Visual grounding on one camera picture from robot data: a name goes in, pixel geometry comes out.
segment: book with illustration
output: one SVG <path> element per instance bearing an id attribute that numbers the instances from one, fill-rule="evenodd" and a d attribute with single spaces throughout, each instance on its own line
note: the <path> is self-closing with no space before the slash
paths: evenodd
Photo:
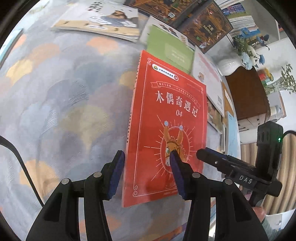
<path id="1" fill-rule="evenodd" d="M 233 29 L 219 6 L 208 0 L 185 20 L 178 31 L 183 33 L 203 53 L 207 52 Z"/>
<path id="2" fill-rule="evenodd" d="M 177 194 L 170 152 L 202 172 L 196 151 L 205 147 L 206 86 L 142 51 L 128 125 L 123 207 Z"/>
<path id="3" fill-rule="evenodd" d="M 222 116 L 209 99 L 207 99 L 207 121 L 219 134 L 223 133 Z"/>
<path id="4" fill-rule="evenodd" d="M 240 158 L 240 153 L 238 152 L 239 148 L 240 142 L 237 120 L 227 111 L 225 154 Z"/>
<path id="5" fill-rule="evenodd" d="M 177 28 L 201 2 L 202 0 L 126 0 L 124 4 Z"/>
<path id="6" fill-rule="evenodd" d="M 192 46 L 191 44 L 188 43 L 188 39 L 184 34 L 181 34 L 177 30 L 175 30 L 172 27 L 170 27 L 169 25 L 159 21 L 158 19 L 154 18 L 153 16 L 149 17 L 149 19 L 148 19 L 148 21 L 141 33 L 141 37 L 139 38 L 139 41 L 141 43 L 143 43 L 145 45 L 147 44 L 147 40 L 148 40 L 149 33 L 150 33 L 150 28 L 152 25 L 159 27 L 163 31 L 165 31 L 165 32 L 169 33 L 170 35 L 174 36 L 175 38 L 179 39 L 184 44 L 186 44 L 188 47 Z"/>
<path id="7" fill-rule="evenodd" d="M 147 52 L 187 74 L 191 72 L 193 49 L 154 25 L 150 27 Z"/>
<path id="8" fill-rule="evenodd" d="M 75 3 L 52 28 L 94 32 L 136 42 L 138 10 L 111 1 Z"/>
<path id="9" fill-rule="evenodd" d="M 195 46 L 191 74 L 194 78 L 207 86 L 208 98 L 220 114 L 224 116 L 221 76 L 218 73 L 216 65 L 212 63 L 210 58 L 204 55 L 197 46 Z"/>

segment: donkey illustration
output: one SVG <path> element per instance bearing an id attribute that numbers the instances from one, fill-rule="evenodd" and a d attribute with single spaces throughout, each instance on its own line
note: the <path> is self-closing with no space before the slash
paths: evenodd
<path id="1" fill-rule="evenodd" d="M 176 150 L 182 160 L 182 162 L 186 162 L 187 155 L 184 154 L 185 150 L 182 146 L 183 141 L 183 126 L 179 126 L 179 133 L 177 139 L 175 139 L 173 136 L 170 136 L 168 132 L 168 122 L 165 121 L 165 126 L 163 130 L 164 139 L 166 141 L 166 147 L 165 147 L 165 164 L 167 166 L 170 166 L 170 152 L 173 150 Z"/>

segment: person's hand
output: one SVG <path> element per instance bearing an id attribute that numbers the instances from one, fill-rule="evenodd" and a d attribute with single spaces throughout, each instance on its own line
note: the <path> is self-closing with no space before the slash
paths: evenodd
<path id="1" fill-rule="evenodd" d="M 254 210 L 257 217 L 259 218 L 259 221 L 262 222 L 266 216 L 266 211 L 263 209 L 263 207 L 252 207 L 252 209 Z"/>

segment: donkey ear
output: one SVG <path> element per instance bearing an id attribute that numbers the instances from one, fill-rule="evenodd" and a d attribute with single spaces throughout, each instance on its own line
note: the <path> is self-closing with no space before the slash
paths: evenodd
<path id="1" fill-rule="evenodd" d="M 163 136 L 164 136 L 164 139 L 165 139 L 166 142 L 170 141 L 170 134 L 168 132 L 168 127 L 167 126 L 165 126 L 163 128 Z"/>
<path id="2" fill-rule="evenodd" d="M 177 137 L 177 142 L 176 142 L 178 145 L 180 145 L 182 143 L 182 141 L 183 141 L 183 131 L 182 131 L 183 126 L 180 126 L 179 129 L 180 130 L 179 130 L 178 137 Z"/>

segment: white vase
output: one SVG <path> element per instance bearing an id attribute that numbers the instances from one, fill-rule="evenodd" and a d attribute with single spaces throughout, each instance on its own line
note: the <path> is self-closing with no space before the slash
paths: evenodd
<path id="1" fill-rule="evenodd" d="M 218 71 L 222 76 L 231 75 L 238 67 L 244 66 L 240 56 L 223 59 L 218 63 Z"/>

